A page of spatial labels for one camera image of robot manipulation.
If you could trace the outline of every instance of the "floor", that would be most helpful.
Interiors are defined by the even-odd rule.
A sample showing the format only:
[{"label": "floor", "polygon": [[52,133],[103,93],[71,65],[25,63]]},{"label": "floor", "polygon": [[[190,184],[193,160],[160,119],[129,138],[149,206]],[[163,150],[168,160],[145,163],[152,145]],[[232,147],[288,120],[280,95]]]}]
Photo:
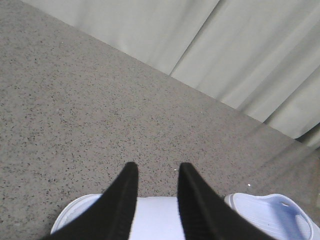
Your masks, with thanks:
[{"label": "floor", "polygon": [[175,196],[191,162],[221,196],[284,194],[320,224],[319,152],[18,0],[0,1],[0,116],[2,240],[48,234],[130,161],[140,197]]}]

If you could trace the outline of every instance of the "white slipper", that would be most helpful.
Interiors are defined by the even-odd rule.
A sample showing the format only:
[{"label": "white slipper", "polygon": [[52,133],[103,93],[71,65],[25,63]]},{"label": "white slipper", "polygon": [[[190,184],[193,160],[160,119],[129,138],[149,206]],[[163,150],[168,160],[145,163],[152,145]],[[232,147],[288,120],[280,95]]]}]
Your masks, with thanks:
[{"label": "white slipper", "polygon": [[[89,194],[69,203],[51,229],[59,230],[94,204],[101,194]],[[185,240],[178,210],[173,196],[138,197],[129,240]]]},{"label": "white slipper", "polygon": [[320,240],[320,228],[290,198],[281,194],[234,193],[224,201],[261,231],[278,240]]}]

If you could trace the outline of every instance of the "slide sandal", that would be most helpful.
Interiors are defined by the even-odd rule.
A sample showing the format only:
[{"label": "slide sandal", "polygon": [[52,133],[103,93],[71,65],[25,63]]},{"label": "slide sandal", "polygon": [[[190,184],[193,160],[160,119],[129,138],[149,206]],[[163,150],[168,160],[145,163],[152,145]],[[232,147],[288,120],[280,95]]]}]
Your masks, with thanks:
[{"label": "slide sandal", "polygon": [[[88,194],[69,203],[51,229],[58,231],[93,205],[101,194]],[[129,240],[185,240],[178,200],[173,196],[138,197]]]},{"label": "slide sandal", "polygon": [[320,240],[320,228],[290,198],[281,194],[234,193],[224,201],[261,231],[278,240]]}]

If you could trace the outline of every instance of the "white curtain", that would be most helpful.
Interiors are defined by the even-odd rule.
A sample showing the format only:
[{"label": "white curtain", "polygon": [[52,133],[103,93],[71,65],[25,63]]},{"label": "white curtain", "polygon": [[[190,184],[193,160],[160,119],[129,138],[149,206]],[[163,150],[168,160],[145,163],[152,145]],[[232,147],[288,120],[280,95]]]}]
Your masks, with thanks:
[{"label": "white curtain", "polygon": [[318,0],[24,2],[320,146]]}]

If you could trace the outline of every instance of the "curtain fold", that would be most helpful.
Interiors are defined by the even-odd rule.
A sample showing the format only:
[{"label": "curtain fold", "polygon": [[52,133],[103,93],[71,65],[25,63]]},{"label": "curtain fold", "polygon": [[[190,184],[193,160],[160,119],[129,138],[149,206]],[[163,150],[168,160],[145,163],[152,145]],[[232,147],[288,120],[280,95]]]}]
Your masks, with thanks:
[{"label": "curtain fold", "polygon": [[318,0],[23,1],[320,146]]},{"label": "curtain fold", "polygon": [[291,138],[312,129],[320,121],[320,2],[217,7],[171,75]]}]

